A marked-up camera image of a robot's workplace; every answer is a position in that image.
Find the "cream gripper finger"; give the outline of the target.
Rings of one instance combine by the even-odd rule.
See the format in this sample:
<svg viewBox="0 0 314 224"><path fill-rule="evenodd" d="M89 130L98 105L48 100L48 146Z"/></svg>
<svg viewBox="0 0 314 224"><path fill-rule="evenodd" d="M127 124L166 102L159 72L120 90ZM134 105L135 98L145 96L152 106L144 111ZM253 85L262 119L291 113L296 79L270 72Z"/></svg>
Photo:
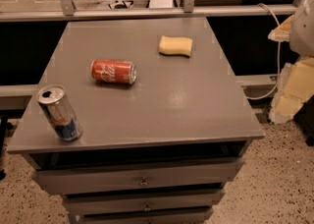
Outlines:
<svg viewBox="0 0 314 224"><path fill-rule="evenodd" d="M289 16L279 26L272 29L268 34L268 38L277 42L289 42L292 19L293 16Z"/></svg>
<svg viewBox="0 0 314 224"><path fill-rule="evenodd" d="M314 58L302 56L294 64L286 63L278 81L269 119L274 124L291 120L314 95Z"/></svg>

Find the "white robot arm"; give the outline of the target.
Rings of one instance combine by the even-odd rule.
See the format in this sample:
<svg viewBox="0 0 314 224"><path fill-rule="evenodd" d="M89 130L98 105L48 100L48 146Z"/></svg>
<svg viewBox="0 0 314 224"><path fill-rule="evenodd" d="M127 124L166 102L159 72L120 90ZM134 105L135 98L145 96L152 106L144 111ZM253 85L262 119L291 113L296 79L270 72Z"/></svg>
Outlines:
<svg viewBox="0 0 314 224"><path fill-rule="evenodd" d="M314 0L304 0L268 38L288 42L290 50L299 55L294 64L285 64L281 70L278 91L271 103L270 120L282 124L314 95Z"/></svg>

